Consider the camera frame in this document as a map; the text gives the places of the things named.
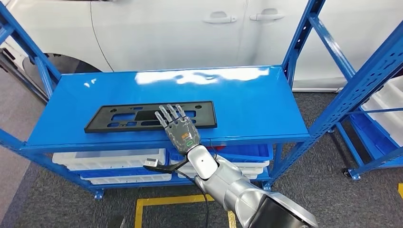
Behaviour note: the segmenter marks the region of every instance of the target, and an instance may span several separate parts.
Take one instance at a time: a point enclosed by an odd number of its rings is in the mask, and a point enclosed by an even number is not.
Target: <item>yellow tape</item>
[[[206,195],[208,201],[214,201],[210,195]],[[168,204],[180,204],[180,203],[198,203],[204,202],[203,195],[193,196],[176,196],[176,197],[161,197],[161,198],[148,198],[138,199],[136,203],[136,212],[134,215],[134,228],[141,228],[143,221],[143,207],[144,206],[156,206],[156,205],[168,205]]]
[[[141,223],[143,221],[143,200],[138,199],[136,203],[136,212],[134,215],[134,228],[141,228]]]
[[[403,198],[403,183],[399,183],[397,187],[397,191],[399,192],[400,196]]]
[[[230,225],[230,228],[237,228],[235,214],[232,211],[228,211],[228,224]]]

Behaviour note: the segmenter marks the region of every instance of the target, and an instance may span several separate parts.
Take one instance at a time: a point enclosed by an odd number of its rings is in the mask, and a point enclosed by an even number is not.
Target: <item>robotic arm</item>
[[[315,217],[304,208],[278,192],[264,191],[251,184],[242,171],[230,161],[217,155],[213,158],[206,147],[200,145],[196,127],[185,112],[167,105],[155,112],[169,139],[185,156],[182,162],[162,166],[157,160],[147,159],[145,168],[172,173],[190,162],[197,172],[196,184],[210,194],[225,210],[233,211],[244,228],[317,228]]]

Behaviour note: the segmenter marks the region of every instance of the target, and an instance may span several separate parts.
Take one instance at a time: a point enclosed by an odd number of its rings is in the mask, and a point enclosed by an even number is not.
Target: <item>metal shelf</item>
[[[166,148],[164,131],[85,133],[102,105],[213,101],[217,128],[205,145],[301,142],[309,137],[279,66],[62,76],[24,150]]]
[[[260,177],[269,190],[301,155],[326,132],[348,117],[371,94],[403,68],[403,21],[355,72],[319,19],[325,0],[310,0],[280,66],[188,69],[156,72],[92,73],[62,76],[40,51],[6,7],[0,3],[0,42],[11,36],[38,66],[50,101],[28,142],[0,129],[0,145],[67,180],[103,197],[104,189],[140,184],[92,185],[66,167],[52,163],[45,153],[160,148],[171,146],[162,131],[84,134],[84,127],[102,105],[180,101],[214,102],[218,128],[202,129],[202,143],[236,145],[277,143],[272,169]],[[314,28],[348,83],[307,130],[292,96],[297,58]],[[366,143],[365,134],[358,132]],[[282,143],[297,142],[282,159]],[[403,148],[349,169],[354,180],[373,168],[403,155]],[[185,184],[169,182],[144,185]]]

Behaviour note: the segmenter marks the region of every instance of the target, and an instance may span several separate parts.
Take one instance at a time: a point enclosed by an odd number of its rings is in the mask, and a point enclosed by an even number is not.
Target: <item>robot finger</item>
[[[164,106],[160,105],[160,106],[158,106],[158,107],[160,108],[161,112],[164,114],[166,120],[168,120],[169,123],[172,122],[172,118],[171,118],[171,116],[169,115],[169,113],[166,111],[166,109],[164,108]]]
[[[183,118],[185,118],[185,117],[186,117],[186,114],[185,114],[185,111],[183,111],[182,107],[181,107],[179,104],[176,104],[175,107],[178,109],[179,114],[180,114]]]
[[[163,119],[163,117],[160,115],[160,113],[159,113],[158,111],[156,111],[154,114],[155,114],[155,116],[157,117],[157,119],[160,121],[160,124],[161,124],[164,128],[166,128],[168,125],[166,125],[166,122],[165,122],[165,120]]]
[[[178,116],[178,114],[176,113],[176,110],[172,107],[172,105],[171,105],[171,104],[167,104],[166,106],[169,108],[169,111],[171,111],[171,115],[174,117],[174,119],[178,119],[179,116]]]

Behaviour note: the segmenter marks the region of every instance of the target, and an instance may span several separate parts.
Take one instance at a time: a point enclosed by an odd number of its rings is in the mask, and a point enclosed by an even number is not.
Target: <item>black bracket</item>
[[[155,116],[158,104],[125,104],[101,106],[85,126],[85,133],[128,132],[162,130]],[[215,128],[217,120],[212,101],[171,102],[179,104],[197,128]]]
[[[144,168],[146,168],[147,170],[150,171],[155,171],[155,172],[162,172],[162,173],[173,173],[175,172],[175,170],[179,169],[180,167],[182,167],[184,164],[186,164],[188,162],[188,158],[185,157],[185,159],[183,159],[182,161],[180,161],[177,164],[173,164],[173,165],[159,165],[158,163],[155,166],[151,166],[151,165],[143,165]],[[147,159],[147,162],[157,162],[157,160],[155,159]]]

